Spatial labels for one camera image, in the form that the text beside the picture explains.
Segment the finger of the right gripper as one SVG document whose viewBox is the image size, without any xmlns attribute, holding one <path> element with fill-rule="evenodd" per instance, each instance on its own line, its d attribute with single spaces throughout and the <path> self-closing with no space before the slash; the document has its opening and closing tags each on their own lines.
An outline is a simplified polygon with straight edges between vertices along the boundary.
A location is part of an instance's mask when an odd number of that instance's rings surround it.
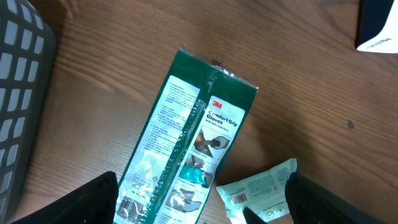
<svg viewBox="0 0 398 224">
<path fill-rule="evenodd" d="M 254 213 L 249 207 L 243 208 L 243 216 L 247 224 L 267 224 L 262 220 L 256 213 Z"/>
</svg>

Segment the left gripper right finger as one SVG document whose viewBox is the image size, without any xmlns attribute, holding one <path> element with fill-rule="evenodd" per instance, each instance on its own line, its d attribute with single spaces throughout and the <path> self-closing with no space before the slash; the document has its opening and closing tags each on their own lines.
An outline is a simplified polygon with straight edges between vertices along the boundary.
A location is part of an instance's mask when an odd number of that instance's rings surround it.
<svg viewBox="0 0 398 224">
<path fill-rule="evenodd" d="M 382 223 L 298 172 L 286 182 L 285 198 L 295 224 Z"/>
</svg>

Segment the light green wipes pack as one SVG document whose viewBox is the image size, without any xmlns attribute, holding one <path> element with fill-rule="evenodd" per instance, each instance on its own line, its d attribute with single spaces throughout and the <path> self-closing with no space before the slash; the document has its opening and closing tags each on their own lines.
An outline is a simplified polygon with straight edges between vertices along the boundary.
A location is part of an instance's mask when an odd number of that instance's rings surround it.
<svg viewBox="0 0 398 224">
<path fill-rule="evenodd" d="M 224 201 L 226 216 L 232 223 L 245 223 L 243 209 L 246 207 L 265 222 L 289 214 L 285 185 L 296 170 L 297 160 L 291 158 L 267 171 L 218 186 L 216 189 Z"/>
</svg>

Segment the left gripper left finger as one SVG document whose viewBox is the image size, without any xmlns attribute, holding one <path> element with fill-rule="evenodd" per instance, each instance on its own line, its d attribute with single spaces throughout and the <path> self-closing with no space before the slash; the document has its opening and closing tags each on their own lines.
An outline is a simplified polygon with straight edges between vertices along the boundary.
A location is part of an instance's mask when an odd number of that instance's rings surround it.
<svg viewBox="0 0 398 224">
<path fill-rule="evenodd" d="M 116 174 L 107 171 L 13 224 L 111 224 L 118 192 Z"/>
</svg>

